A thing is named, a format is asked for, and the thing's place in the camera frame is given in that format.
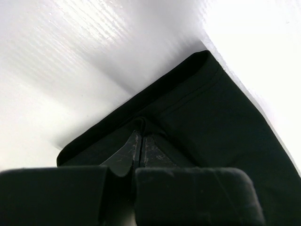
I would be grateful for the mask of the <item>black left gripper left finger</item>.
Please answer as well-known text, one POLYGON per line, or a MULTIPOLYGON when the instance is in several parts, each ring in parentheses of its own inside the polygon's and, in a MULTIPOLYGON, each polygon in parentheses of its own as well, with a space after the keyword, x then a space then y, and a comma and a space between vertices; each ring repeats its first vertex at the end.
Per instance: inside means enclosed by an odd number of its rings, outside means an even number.
POLYGON ((1 225, 134 226, 131 187, 140 150, 134 131, 100 165, 1 172, 1 225))

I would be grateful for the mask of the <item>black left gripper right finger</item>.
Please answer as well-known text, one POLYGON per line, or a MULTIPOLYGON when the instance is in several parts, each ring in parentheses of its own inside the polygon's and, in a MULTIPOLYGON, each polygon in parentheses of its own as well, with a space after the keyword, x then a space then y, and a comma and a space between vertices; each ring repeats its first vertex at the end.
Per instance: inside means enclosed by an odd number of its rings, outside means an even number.
POLYGON ((263 226, 249 176, 236 168, 184 168, 165 155, 154 136, 143 139, 135 171, 139 226, 263 226))

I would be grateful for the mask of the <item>black t-shirt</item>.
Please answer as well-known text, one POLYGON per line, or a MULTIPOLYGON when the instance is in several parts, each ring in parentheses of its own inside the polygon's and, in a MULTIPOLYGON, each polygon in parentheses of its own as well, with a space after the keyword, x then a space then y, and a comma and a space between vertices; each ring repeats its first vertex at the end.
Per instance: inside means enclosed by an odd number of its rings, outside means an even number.
POLYGON ((301 223, 301 178, 274 132, 209 51, 197 52, 71 141, 58 166, 98 165, 134 130, 198 167, 243 170, 266 224, 301 223))

